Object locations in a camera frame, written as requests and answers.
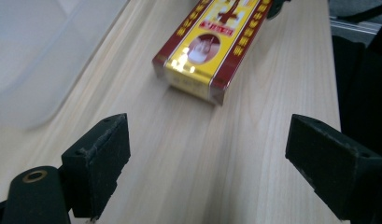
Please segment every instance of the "box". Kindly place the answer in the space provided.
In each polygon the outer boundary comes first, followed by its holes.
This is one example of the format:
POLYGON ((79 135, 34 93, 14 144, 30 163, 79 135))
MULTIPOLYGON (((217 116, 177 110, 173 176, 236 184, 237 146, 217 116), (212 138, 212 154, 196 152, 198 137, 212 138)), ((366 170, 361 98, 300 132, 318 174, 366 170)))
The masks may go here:
POLYGON ((152 60, 172 86, 222 105, 272 0, 201 0, 152 60))

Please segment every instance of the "wood grain surface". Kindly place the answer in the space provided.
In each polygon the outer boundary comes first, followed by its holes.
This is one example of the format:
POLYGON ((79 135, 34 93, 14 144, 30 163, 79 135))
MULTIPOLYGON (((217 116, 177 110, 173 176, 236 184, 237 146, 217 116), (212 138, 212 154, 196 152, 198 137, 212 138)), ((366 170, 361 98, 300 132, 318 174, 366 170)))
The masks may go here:
POLYGON ((60 166, 97 121, 127 113, 132 157, 98 223, 341 223, 284 157, 292 114, 339 129, 327 1, 293 0, 264 24, 223 106, 151 65, 196 3, 130 1, 51 121, 0 125, 0 202, 17 174, 60 166))

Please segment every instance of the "metal ring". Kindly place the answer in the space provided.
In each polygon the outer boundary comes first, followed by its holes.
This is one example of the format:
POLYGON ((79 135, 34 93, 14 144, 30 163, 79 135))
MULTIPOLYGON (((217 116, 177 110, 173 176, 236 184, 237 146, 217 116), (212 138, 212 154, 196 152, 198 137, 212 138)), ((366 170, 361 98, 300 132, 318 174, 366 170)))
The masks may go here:
POLYGON ((45 178, 45 176, 48 174, 47 171, 45 170, 37 170, 37 171, 33 171, 31 172, 30 174, 26 175, 25 177, 22 178, 22 182, 26 183, 26 184, 30 184, 30 183, 34 183, 36 181, 39 181, 43 178, 45 178))

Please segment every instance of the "red and yellow box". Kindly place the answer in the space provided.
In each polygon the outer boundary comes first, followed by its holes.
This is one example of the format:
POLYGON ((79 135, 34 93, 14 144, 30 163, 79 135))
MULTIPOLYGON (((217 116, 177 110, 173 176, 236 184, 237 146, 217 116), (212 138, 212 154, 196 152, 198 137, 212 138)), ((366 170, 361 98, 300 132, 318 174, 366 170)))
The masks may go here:
POLYGON ((200 0, 154 57, 158 77, 222 105, 272 1, 200 0))

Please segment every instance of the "translucent plastic tray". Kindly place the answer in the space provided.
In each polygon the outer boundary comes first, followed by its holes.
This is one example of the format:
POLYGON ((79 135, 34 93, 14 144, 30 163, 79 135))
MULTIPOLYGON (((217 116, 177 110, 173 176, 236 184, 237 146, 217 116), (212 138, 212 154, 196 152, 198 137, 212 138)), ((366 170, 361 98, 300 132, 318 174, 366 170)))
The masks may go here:
POLYGON ((47 121, 128 0, 0 0, 0 123, 47 121))

